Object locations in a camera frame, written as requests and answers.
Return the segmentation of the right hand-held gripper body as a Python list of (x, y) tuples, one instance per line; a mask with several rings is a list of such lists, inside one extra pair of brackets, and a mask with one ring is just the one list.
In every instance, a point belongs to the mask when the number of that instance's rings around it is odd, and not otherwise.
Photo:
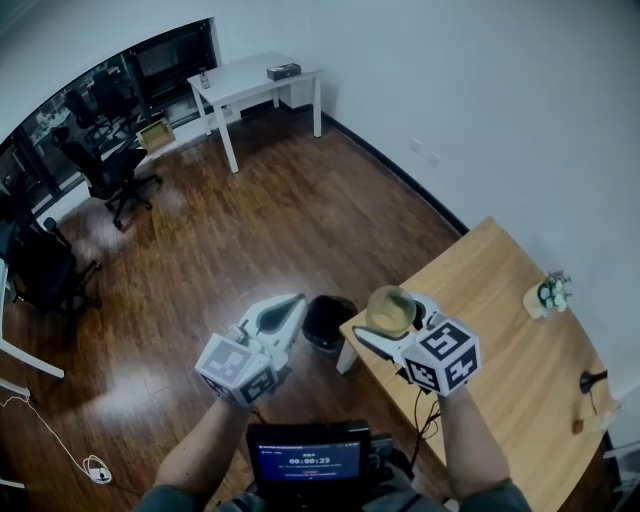
[(423, 329), (400, 356), (409, 382), (441, 396), (481, 370), (479, 338), (457, 318)]

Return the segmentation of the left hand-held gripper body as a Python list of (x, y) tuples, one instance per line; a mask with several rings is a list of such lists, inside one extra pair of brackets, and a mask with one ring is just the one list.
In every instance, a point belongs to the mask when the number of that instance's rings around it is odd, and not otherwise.
[(289, 352), (290, 340), (252, 335), (244, 327), (233, 325), (225, 335), (211, 336), (195, 370), (222, 398), (239, 406), (252, 406), (278, 386)]

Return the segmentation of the person's left forearm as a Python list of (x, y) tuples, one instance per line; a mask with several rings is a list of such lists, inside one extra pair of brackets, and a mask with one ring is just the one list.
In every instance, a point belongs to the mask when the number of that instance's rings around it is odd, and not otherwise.
[(218, 398), (162, 461), (154, 486), (209, 501), (222, 483), (244, 435), (251, 409)]

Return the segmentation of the person's right forearm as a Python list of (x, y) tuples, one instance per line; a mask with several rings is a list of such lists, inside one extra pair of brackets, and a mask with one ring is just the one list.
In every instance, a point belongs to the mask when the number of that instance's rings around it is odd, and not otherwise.
[(465, 386), (439, 398), (446, 470), (464, 499), (510, 479), (507, 459)]

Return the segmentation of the white bin black liner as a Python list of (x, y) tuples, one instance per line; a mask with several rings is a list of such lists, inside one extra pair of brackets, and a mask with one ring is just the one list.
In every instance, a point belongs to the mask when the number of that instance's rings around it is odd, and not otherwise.
[(302, 333), (315, 348), (334, 352), (344, 341), (341, 325), (356, 314), (357, 309), (350, 300), (340, 296), (319, 295), (309, 303)]

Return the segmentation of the wooden table white legs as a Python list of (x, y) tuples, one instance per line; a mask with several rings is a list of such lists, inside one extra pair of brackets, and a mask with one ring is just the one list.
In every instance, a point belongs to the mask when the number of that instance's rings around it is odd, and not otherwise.
[(522, 299), (542, 271), (494, 220), (486, 219), (405, 281), (479, 337), (481, 370), (468, 385), (500, 443), (515, 483), (535, 512), (611, 512), (605, 432), (579, 435), (576, 419), (606, 409), (605, 383), (583, 395), (584, 371), (604, 368), (573, 313), (534, 320)]

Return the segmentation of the white pot with flowers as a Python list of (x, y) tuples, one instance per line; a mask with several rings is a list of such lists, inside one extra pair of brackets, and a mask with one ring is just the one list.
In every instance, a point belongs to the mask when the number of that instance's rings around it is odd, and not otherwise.
[(549, 272), (524, 294), (523, 307), (534, 320), (549, 317), (554, 311), (563, 312), (572, 296), (570, 284), (571, 278), (564, 271)]

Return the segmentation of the chest-worn black tablet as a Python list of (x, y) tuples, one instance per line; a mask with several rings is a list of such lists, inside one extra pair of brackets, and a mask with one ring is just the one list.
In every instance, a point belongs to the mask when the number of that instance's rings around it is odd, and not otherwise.
[(298, 502), (352, 500), (365, 487), (371, 432), (364, 420), (251, 424), (246, 443), (258, 493)]

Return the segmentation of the white shade table lamp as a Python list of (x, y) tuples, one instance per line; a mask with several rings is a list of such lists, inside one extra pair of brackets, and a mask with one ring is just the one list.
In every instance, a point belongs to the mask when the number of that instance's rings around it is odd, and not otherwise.
[(584, 371), (579, 379), (579, 389), (583, 395), (590, 394), (593, 386), (598, 382), (608, 378), (608, 371), (604, 370), (598, 373)]

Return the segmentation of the person's grey shirt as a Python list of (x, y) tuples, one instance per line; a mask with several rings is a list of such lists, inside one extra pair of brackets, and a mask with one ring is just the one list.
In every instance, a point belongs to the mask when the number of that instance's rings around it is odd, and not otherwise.
[[(205, 512), (194, 495), (169, 486), (153, 487), (131, 512)], [(257, 494), (244, 492), (220, 504), (210, 512), (312, 512), (267, 501)], [(349, 503), (322, 504), (319, 512), (452, 512), (441, 503), (410, 490), (394, 490), (363, 505)], [(494, 489), (464, 498), (458, 512), (532, 512), (524, 495), (511, 481)]]

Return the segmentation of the white power strip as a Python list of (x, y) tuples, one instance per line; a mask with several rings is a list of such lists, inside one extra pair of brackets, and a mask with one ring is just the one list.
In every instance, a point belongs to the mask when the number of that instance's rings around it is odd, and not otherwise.
[(107, 465), (96, 455), (89, 455), (82, 462), (84, 473), (98, 485), (108, 485), (112, 482), (112, 473)]

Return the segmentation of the yellow open box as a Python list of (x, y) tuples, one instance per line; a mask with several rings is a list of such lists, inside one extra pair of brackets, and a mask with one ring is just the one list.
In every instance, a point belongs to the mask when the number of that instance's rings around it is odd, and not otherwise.
[(148, 154), (155, 153), (176, 140), (173, 129), (166, 118), (160, 118), (139, 130), (136, 133), (136, 138)]

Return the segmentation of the black office chair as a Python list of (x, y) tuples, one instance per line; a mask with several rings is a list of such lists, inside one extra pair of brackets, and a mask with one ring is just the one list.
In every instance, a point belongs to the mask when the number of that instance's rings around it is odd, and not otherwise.
[(131, 126), (134, 121), (133, 111), (139, 102), (134, 95), (126, 96), (106, 71), (94, 75), (91, 94), (104, 117), (109, 121), (122, 119), (127, 126)]
[(143, 148), (131, 148), (132, 139), (111, 153), (105, 160), (98, 150), (89, 152), (80, 142), (71, 138), (67, 127), (52, 130), (53, 144), (78, 168), (88, 181), (88, 192), (93, 198), (102, 200), (105, 207), (114, 213), (113, 224), (122, 230), (121, 214), (128, 201), (142, 204), (147, 210), (152, 204), (139, 195), (139, 190), (150, 182), (163, 183), (158, 174), (146, 178), (135, 177), (135, 169), (147, 155)]
[(87, 140), (101, 136), (100, 130), (106, 126), (106, 122), (98, 111), (89, 107), (78, 91), (71, 89), (66, 92), (64, 105), (74, 115), (78, 128), (85, 131)]
[(81, 307), (102, 307), (100, 299), (86, 292), (89, 280), (102, 264), (93, 260), (80, 269), (71, 245), (59, 230), (49, 232), (17, 218), (0, 235), (0, 258), (8, 264), (17, 298), (43, 314), (60, 315), (71, 330)]

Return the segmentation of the white desk with drawer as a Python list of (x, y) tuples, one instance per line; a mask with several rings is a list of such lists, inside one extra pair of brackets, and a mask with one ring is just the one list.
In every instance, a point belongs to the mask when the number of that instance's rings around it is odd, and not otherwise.
[(290, 58), (279, 52), (271, 51), (237, 60), (215, 69), (206, 70), (204, 76), (209, 81), (205, 87), (200, 75), (188, 79), (199, 117), (206, 136), (211, 134), (211, 126), (203, 102), (206, 101), (213, 109), (216, 127), (220, 134), (228, 165), (233, 174), (239, 172), (232, 142), (228, 133), (226, 118), (223, 113), (225, 106), (233, 106), (235, 103), (256, 95), (269, 92), (275, 106), (279, 105), (279, 90), (287, 85), (299, 82), (309, 82), (312, 85), (312, 114), (313, 134), (316, 138), (322, 136), (322, 105), (321, 105), (321, 73), (322, 69), (315, 64), (297, 61), (301, 67), (301, 73), (288, 76), (279, 80), (269, 78), (267, 69), (282, 67), (293, 62)]

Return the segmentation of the small black box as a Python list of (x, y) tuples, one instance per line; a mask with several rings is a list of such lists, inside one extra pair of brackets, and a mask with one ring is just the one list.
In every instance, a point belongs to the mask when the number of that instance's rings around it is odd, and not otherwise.
[(297, 63), (291, 62), (281, 64), (266, 69), (267, 77), (272, 81), (280, 81), (295, 76), (299, 76), (302, 73), (301, 66)]

